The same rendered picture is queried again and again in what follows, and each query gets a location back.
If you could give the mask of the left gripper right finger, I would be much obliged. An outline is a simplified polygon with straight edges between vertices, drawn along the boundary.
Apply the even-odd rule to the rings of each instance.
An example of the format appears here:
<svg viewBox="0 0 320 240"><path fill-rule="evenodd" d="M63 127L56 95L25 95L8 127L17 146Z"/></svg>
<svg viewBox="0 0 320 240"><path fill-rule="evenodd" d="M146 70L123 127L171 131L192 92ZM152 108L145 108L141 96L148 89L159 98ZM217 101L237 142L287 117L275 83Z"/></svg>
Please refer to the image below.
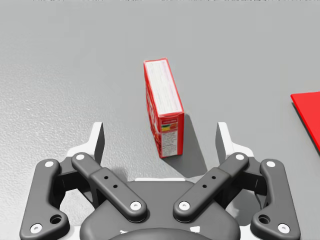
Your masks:
<svg viewBox="0 0 320 240"><path fill-rule="evenodd" d="M226 207L241 190L265 196L265 203L250 222L250 231L261 240L301 240L301 230L284 164L276 159L261 162L253 151L232 141L228 126L218 122L215 147L220 161L173 205L181 223L194 220L212 201Z"/></svg>

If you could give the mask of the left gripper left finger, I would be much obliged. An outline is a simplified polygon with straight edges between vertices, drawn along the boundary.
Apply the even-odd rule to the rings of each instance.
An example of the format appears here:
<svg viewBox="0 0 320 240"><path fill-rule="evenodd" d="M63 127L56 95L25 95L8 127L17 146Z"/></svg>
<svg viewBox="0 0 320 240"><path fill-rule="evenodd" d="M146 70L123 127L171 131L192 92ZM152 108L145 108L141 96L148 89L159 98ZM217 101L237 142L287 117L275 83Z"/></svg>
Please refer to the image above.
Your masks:
<svg viewBox="0 0 320 240"><path fill-rule="evenodd" d="M61 203L70 190L79 190L97 209L110 203L128 222L148 215L146 202L110 169L101 166L105 147L102 122L95 122L86 143L70 148L66 157L37 163L19 231L20 240L61 240L71 229Z"/></svg>

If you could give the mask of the pink pad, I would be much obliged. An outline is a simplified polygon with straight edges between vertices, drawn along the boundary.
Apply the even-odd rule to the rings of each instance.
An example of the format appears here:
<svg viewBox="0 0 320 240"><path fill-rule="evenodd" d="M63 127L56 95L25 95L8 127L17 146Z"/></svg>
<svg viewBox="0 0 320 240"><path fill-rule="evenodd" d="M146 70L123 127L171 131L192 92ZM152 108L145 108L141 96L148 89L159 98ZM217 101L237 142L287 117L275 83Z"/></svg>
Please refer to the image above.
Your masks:
<svg viewBox="0 0 320 240"><path fill-rule="evenodd" d="M293 93L290 97L315 149L320 154L320 91Z"/></svg>

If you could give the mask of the red carton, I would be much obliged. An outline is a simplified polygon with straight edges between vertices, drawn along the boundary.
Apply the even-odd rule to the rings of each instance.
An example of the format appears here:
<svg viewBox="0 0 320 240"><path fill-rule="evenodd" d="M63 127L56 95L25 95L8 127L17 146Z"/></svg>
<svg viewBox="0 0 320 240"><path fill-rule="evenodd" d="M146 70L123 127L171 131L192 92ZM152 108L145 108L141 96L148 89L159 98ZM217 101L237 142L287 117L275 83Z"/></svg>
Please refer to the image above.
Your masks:
<svg viewBox="0 0 320 240"><path fill-rule="evenodd" d="M146 107L160 158L183 154L185 111L167 58L143 62Z"/></svg>

